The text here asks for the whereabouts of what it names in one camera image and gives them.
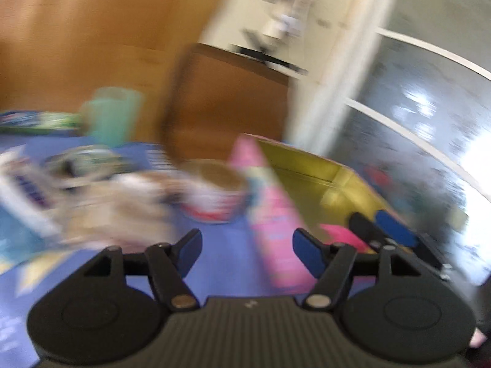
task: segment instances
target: ridged texture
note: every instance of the ridged texture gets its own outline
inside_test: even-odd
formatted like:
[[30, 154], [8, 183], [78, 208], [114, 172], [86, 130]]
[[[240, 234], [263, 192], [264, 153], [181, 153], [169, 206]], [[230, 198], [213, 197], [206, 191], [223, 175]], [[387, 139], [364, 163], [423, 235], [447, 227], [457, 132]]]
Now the ridged texture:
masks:
[[[329, 314], [306, 312], [289, 297], [212, 298], [172, 316], [148, 347], [100, 368], [384, 368], [405, 365], [353, 345]], [[432, 368], [463, 368], [460, 358]], [[66, 368], [42, 362], [38, 368]]]

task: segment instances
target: blue table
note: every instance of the blue table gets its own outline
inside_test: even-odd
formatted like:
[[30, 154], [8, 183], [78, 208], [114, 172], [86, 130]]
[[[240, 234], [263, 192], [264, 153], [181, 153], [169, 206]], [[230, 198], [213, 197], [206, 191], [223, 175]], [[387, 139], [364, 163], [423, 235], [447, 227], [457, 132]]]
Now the blue table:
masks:
[[[82, 145], [94, 142], [88, 137], [62, 138], [55, 136], [17, 136], [0, 134], [0, 152], [24, 145], [25, 154], [40, 162]], [[140, 169], [149, 169], [146, 159], [148, 145], [130, 143], [116, 150], [130, 158]], [[191, 228], [203, 233], [203, 251], [186, 278], [186, 283], [201, 303], [208, 296], [267, 296], [279, 294], [269, 282], [268, 275], [244, 216], [233, 223], [209, 225], [195, 222], [175, 209], [178, 231], [185, 234]], [[0, 366], [28, 368], [36, 360], [25, 330], [25, 319], [30, 307], [46, 292], [97, 253], [95, 250], [75, 251], [43, 265], [42, 272], [29, 263], [21, 264], [0, 276]], [[128, 277], [128, 284], [150, 293], [148, 282], [141, 277]]]

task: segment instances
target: snack package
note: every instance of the snack package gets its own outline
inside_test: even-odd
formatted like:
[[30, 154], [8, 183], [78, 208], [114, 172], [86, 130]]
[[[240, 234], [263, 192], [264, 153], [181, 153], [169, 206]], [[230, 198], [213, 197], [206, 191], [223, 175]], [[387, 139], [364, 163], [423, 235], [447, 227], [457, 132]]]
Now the snack package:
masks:
[[15, 147], [0, 154], [0, 204], [41, 237], [58, 237], [69, 208], [69, 194], [22, 151], [23, 147]]
[[5, 111], [0, 113], [0, 132], [75, 135], [79, 122], [78, 113]]

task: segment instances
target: metal screw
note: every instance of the metal screw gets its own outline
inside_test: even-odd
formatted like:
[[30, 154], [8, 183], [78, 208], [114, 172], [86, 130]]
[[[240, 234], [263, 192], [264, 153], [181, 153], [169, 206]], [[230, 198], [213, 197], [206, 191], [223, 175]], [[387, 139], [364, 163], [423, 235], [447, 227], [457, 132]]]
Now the metal screw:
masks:
[[371, 241], [369, 243], [370, 247], [372, 247], [373, 249], [376, 249], [376, 250], [379, 250], [380, 247], [382, 246], [382, 244], [378, 241]]
[[385, 242], [387, 242], [389, 245], [397, 246], [397, 242], [394, 241], [392, 238], [386, 238]]
[[256, 307], [259, 303], [255, 300], [250, 300], [247, 303], [244, 303], [244, 306], [246, 306], [248, 309], [252, 309]]
[[170, 303], [177, 309], [190, 309], [196, 306], [196, 299], [190, 295], [174, 296]]
[[331, 298], [326, 295], [310, 295], [305, 302], [313, 309], [325, 309], [331, 304]]

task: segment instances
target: mint green cup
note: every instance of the mint green cup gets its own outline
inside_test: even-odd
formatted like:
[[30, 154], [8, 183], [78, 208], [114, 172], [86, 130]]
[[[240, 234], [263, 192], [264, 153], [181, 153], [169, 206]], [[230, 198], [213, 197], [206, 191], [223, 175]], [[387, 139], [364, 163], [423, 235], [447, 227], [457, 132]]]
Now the mint green cup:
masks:
[[87, 118], [87, 135], [97, 144], [118, 147], [133, 132], [143, 95], [135, 90], [120, 87], [102, 87], [94, 93], [94, 99], [82, 105]]

